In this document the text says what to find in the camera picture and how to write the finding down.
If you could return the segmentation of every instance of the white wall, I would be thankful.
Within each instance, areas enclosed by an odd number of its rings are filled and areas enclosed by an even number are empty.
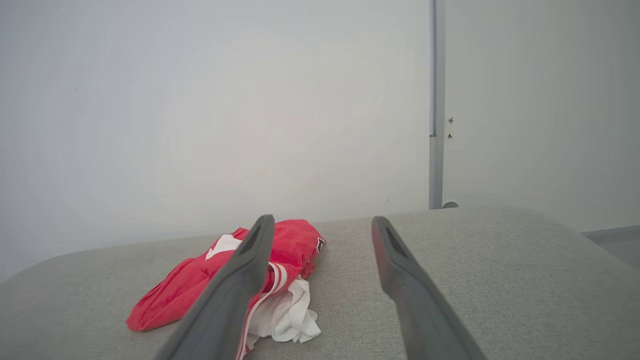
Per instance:
[[[448,1],[444,199],[640,224],[638,19],[636,0]]]
[[[428,27],[418,0],[2,2],[0,281],[263,213],[426,209]]]

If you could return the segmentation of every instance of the white stripe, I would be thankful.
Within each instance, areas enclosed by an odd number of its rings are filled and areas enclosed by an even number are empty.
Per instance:
[[[282,273],[282,280],[280,281],[280,284],[278,284],[278,288],[276,289],[276,291],[282,289],[282,286],[284,286],[284,284],[287,282],[287,270],[284,268],[284,266],[278,264],[278,263],[274,263],[278,268],[280,268],[280,271]]]
[[[284,269],[282,268],[282,265],[278,265],[278,264],[274,264],[272,262],[269,262],[269,266],[273,269],[273,286],[271,287],[271,289],[269,290],[269,292],[267,292],[266,294],[264,294],[262,297],[260,297],[258,299],[258,301],[256,301],[256,303],[253,305],[253,307],[249,310],[249,314],[246,316],[246,318],[244,318],[244,334],[242,336],[242,342],[240,342],[240,349],[238,349],[238,360],[241,360],[244,357],[244,350],[245,350],[245,346],[246,346],[246,335],[249,332],[249,321],[251,320],[251,317],[253,316],[253,313],[255,312],[255,310],[258,308],[258,305],[260,305],[265,299],[267,299],[269,297],[269,295],[271,295],[272,293],[278,291],[282,285],[284,284],[284,282],[280,282],[280,276],[278,275],[278,270],[275,269],[276,266],[278,266],[278,268],[280,269],[281,274],[284,274],[284,277],[286,279],[287,277],[287,272],[284,271]]]

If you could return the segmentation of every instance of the red stripe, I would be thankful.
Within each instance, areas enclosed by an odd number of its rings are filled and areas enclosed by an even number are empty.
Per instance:
[[[273,294],[275,294],[276,292],[282,290],[282,288],[284,287],[284,285],[287,283],[287,280],[288,280],[282,275],[282,272],[284,272],[284,275],[287,275],[287,278],[289,277],[289,274],[287,274],[287,269],[283,265],[279,265],[278,263],[273,263],[273,266],[277,267],[278,271],[280,272],[280,277],[278,278],[278,286],[276,287],[276,291],[273,292]]]
[[[277,265],[273,265],[272,268],[278,272],[278,284],[275,283],[275,281],[273,282],[273,288],[270,289],[269,292],[271,292],[271,290],[276,290],[278,288],[278,286],[280,285],[280,281],[282,281],[282,272],[280,271],[280,267]],[[244,345],[244,348],[246,349],[247,353],[249,353],[249,346],[246,344],[246,327],[249,325],[249,314],[251,313],[251,310],[253,309],[253,307],[249,307],[249,310],[247,310],[246,312],[246,316],[244,317],[244,325],[242,327],[242,345]],[[244,354],[240,351],[240,354],[238,355],[238,360],[242,359],[244,357]]]

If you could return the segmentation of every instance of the red garment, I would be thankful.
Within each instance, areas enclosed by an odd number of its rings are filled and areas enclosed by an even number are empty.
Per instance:
[[[249,230],[239,228],[232,236],[243,240],[248,233]],[[181,262],[162,282],[143,296],[127,319],[130,330],[149,330],[181,319],[209,280],[233,254],[233,250],[215,252],[218,241],[223,237],[216,240],[204,254]],[[246,324],[255,307],[267,297],[286,291],[298,274],[306,279],[316,267],[313,260],[323,245],[324,240],[318,231],[306,220],[286,220],[275,224],[265,287],[249,303],[241,348],[245,347]]]

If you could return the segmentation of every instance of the gray couch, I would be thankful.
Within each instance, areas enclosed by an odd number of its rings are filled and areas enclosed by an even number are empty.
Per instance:
[[[487,358],[640,358],[640,274],[575,231],[518,208],[388,218]],[[327,245],[309,279],[310,308],[322,335],[296,345],[261,339],[246,359],[404,358],[371,219],[316,227]],[[152,359],[176,323],[131,332],[125,319],[215,239],[89,250],[28,268],[0,284],[0,358]]]

